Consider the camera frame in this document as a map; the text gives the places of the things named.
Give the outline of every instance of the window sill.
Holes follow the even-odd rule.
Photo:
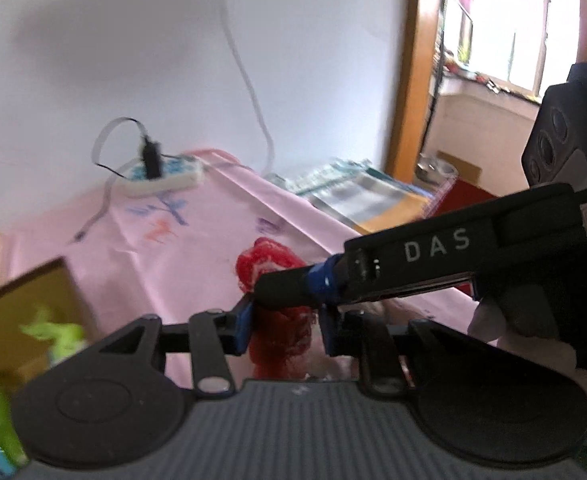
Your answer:
[[[480,82],[449,74],[443,78],[440,96],[465,96],[496,108],[502,108],[532,121],[537,117],[540,108],[539,104],[533,103],[524,97],[508,92],[496,94]]]

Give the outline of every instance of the white lettering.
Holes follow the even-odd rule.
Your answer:
[[[417,242],[407,242],[405,243],[405,254],[407,256],[408,262],[415,262],[416,260],[420,259],[420,246]]]
[[[433,238],[431,238],[431,254],[430,254],[430,256],[433,258],[435,253],[446,254],[447,251],[445,249],[445,246],[443,246],[443,243],[440,240],[438,240],[437,236],[434,235]]]
[[[453,239],[457,242],[461,242],[460,244],[456,245],[456,249],[459,251],[464,251],[469,246],[469,238],[464,236],[467,232],[465,228],[456,229],[453,232]]]

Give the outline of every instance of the black cylindrical tip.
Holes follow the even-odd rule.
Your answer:
[[[313,299],[307,288],[311,267],[280,270],[263,274],[254,286],[254,298],[263,308],[280,310],[290,306],[311,306]]]

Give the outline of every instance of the red object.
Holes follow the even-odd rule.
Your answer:
[[[257,279],[267,272],[305,267],[307,264],[288,247],[271,238],[258,238],[236,262],[243,292],[253,291]],[[302,355],[311,346],[313,311],[308,306],[266,310],[256,305],[249,357],[256,365],[256,379],[303,379]]]
[[[480,187],[458,179],[455,181],[448,194],[446,194],[443,201],[440,202],[440,205],[435,213],[433,213],[433,216],[439,216],[448,213],[449,211],[462,209],[469,205],[486,202],[492,198],[496,198],[496,196],[484,189],[480,189]],[[462,283],[462,285],[458,285],[456,288],[468,296],[472,296],[470,283]]]

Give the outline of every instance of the gray ribbed surface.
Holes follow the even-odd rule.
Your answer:
[[[587,479],[571,461],[508,472],[469,465],[434,446],[399,403],[362,396],[355,383],[244,384],[200,402],[152,455],[100,471],[33,463],[17,480],[400,480]]]

